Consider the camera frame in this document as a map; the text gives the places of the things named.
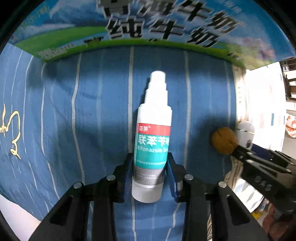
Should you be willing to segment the small white cylinder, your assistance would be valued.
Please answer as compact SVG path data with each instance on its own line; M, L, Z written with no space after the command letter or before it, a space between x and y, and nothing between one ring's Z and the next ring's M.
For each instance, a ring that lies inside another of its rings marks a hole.
M254 131L255 128L249 121L244 120L239 122L235 131L238 144L248 150L251 150L254 138Z

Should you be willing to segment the brown walnut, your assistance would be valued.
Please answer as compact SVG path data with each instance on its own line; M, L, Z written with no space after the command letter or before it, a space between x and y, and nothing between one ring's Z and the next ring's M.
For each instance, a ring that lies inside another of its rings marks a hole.
M236 134L228 127L219 128L212 134L212 145L222 155L230 155L238 146Z

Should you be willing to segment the white spray bottle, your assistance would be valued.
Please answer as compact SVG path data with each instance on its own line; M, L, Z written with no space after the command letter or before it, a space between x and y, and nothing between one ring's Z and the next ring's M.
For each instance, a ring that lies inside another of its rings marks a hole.
M137 111L132 196L139 202L154 203L162 195L171 119L166 74L154 71Z

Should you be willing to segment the plaid checkered cloth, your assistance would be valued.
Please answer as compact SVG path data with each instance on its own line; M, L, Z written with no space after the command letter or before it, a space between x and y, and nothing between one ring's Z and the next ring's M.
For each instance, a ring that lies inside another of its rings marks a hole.
M281 151L285 139L285 87L280 63L255 70L232 67L236 93L238 143Z

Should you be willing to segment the orange white patterned cloth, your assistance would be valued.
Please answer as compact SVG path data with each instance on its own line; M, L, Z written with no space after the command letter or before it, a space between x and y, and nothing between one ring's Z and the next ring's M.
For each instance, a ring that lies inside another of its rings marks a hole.
M285 121L285 129L291 138L296 138L296 117L288 115Z

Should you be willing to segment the dark wooden chair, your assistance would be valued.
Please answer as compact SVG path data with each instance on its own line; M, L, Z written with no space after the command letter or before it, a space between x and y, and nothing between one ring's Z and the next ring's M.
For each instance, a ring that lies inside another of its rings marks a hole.
M287 73L291 70L295 70L295 57L289 58L287 60L280 61L280 66L283 75L283 82L285 86L285 97L286 100L295 101L295 98L292 97L292 94L295 94L295 85L291 85L291 82L295 81L295 78L288 79Z

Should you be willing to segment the blue striped cloth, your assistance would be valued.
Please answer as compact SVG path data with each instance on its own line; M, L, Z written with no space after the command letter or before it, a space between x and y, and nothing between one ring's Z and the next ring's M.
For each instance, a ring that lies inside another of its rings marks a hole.
M111 174L133 151L137 109L153 71L166 74L169 150L206 183L231 170L211 145L234 128L232 66L156 46L116 47L56 62L7 44L1 53L1 195L43 219L75 182Z

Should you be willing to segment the milk carton cardboard box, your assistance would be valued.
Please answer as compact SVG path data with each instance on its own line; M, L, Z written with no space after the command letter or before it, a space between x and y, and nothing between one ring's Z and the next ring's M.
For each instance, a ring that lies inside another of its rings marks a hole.
M295 56L254 1L44 1L9 43L45 61L121 45L182 48L250 70Z

